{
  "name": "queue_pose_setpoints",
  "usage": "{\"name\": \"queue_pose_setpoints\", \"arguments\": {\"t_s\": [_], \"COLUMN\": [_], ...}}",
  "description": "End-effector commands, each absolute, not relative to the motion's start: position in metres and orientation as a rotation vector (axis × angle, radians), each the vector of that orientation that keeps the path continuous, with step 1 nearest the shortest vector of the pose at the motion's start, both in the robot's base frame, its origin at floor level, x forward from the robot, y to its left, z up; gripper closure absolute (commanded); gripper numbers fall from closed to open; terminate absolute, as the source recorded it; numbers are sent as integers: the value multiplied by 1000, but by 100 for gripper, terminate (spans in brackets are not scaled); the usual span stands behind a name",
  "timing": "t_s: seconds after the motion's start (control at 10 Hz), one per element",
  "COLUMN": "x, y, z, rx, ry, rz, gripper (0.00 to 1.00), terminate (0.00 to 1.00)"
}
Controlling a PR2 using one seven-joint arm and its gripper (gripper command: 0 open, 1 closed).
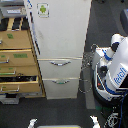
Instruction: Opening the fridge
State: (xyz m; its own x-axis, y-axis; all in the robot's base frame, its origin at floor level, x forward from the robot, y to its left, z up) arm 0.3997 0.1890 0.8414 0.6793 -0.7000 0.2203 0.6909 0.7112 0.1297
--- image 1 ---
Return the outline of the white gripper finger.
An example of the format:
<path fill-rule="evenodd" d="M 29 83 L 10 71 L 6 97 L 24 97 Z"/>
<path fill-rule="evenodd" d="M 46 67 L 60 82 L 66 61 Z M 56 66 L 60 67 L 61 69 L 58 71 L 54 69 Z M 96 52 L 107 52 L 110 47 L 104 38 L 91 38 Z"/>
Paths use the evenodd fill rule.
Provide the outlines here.
<path fill-rule="evenodd" d="M 90 118 L 92 119 L 94 125 L 93 128 L 100 128 L 100 124 L 98 122 L 98 118 L 96 116 L 90 116 Z"/>
<path fill-rule="evenodd" d="M 29 122 L 28 128 L 34 128 L 35 123 L 37 122 L 38 119 L 31 119 Z"/>

